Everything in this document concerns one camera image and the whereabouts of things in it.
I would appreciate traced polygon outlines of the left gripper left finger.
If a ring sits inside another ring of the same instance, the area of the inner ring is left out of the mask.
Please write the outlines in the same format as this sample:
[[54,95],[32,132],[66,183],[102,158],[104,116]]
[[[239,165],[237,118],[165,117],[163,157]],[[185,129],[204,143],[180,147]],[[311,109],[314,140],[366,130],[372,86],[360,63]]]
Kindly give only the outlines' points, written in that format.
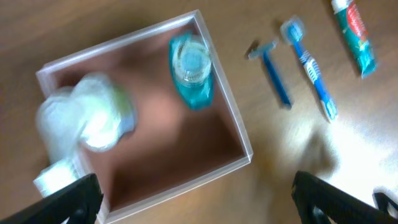
[[1,220],[1,223],[96,222],[103,201],[96,174],[88,174],[41,201]]

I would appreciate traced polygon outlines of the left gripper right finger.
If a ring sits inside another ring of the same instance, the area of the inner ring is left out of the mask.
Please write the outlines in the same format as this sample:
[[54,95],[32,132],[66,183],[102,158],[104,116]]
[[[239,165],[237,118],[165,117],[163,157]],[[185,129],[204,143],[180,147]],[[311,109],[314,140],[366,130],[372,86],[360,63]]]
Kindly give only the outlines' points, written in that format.
[[372,207],[305,171],[295,174],[292,199],[303,224],[397,224],[397,218],[389,212],[389,207],[397,210],[397,201],[385,192],[373,193],[376,206]]

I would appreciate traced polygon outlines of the clear bottle dark purple liquid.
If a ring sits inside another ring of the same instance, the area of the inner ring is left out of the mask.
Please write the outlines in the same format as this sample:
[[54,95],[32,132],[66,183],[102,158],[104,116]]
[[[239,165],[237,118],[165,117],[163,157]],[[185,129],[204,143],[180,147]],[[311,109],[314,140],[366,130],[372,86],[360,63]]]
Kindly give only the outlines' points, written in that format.
[[44,140],[50,167],[34,184],[48,197],[78,180],[72,161],[85,146],[93,152],[112,149],[137,124],[137,113],[127,93],[107,74],[86,74],[74,87],[52,93],[37,112],[37,129]]

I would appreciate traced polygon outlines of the blue disposable razor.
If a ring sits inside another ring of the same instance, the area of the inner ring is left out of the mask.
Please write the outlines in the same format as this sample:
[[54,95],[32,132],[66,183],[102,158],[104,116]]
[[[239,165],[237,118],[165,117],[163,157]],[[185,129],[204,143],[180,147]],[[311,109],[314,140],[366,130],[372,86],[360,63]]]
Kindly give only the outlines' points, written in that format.
[[281,102],[281,106],[287,110],[292,108],[292,100],[290,99],[286,87],[281,79],[281,76],[276,68],[275,63],[271,58],[271,53],[273,49],[276,48],[277,44],[279,43],[278,39],[274,39],[272,42],[269,42],[265,45],[259,45],[258,41],[254,42],[254,46],[248,52],[248,59],[254,60],[260,58],[264,65],[264,68],[267,70],[269,74],[269,78],[273,84],[275,92],[279,97]]

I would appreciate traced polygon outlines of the blue white toothbrush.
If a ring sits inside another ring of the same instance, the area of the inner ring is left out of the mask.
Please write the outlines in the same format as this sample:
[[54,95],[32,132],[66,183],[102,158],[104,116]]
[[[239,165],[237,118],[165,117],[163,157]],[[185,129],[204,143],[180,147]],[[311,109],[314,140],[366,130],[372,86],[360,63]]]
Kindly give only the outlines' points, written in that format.
[[302,43],[305,35],[305,28],[302,21],[293,16],[289,20],[283,22],[280,32],[286,43],[291,45],[302,64],[308,79],[311,81],[318,95],[324,114],[329,122],[335,121],[338,117],[338,110],[324,85],[320,67],[314,57],[306,50]]

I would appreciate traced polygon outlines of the green red toothpaste tube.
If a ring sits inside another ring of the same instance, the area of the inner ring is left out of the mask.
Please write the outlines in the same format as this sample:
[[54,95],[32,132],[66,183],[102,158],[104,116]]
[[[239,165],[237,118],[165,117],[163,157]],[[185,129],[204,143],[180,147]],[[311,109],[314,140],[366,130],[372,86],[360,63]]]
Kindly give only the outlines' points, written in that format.
[[358,7],[353,0],[331,0],[331,6],[361,78],[366,78],[377,69],[377,61]]

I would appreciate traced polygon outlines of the teal mouthwash bottle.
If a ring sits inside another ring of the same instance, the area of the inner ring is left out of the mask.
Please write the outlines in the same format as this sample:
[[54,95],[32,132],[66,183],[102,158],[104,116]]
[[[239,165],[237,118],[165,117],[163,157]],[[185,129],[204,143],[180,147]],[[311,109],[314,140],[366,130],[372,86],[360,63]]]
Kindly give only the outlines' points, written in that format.
[[169,68],[173,83],[191,110],[202,110],[213,101],[212,58],[206,41],[186,32],[169,42]]

